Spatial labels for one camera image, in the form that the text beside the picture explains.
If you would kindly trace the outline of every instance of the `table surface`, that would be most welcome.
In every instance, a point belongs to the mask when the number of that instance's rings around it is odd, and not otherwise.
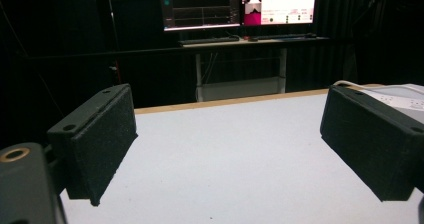
[[[380,202],[321,139],[326,90],[136,110],[98,207],[73,223],[418,223],[422,193]]]

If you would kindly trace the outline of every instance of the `foam pad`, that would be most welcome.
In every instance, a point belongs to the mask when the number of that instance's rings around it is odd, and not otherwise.
[[[332,86],[323,140],[382,201],[407,200],[424,150],[424,125],[349,88]]]
[[[100,198],[137,137],[128,84],[105,89],[47,132],[56,157],[69,172],[70,199]]]

